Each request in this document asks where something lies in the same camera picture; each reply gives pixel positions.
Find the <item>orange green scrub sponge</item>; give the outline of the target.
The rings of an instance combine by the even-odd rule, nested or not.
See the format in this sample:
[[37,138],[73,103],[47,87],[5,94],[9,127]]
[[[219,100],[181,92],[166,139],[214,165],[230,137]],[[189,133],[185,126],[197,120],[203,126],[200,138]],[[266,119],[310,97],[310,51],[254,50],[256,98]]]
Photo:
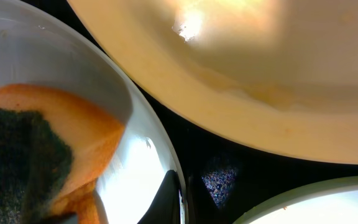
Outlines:
[[0,223],[100,223],[94,191],[124,125],[71,93],[0,87]]

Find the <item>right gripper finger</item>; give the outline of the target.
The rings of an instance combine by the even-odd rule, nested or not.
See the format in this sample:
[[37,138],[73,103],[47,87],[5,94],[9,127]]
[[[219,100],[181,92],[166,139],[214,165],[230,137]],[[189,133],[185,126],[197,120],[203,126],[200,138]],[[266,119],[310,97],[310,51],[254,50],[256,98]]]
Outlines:
[[180,224],[180,196],[178,174],[168,170],[149,209],[138,224]]

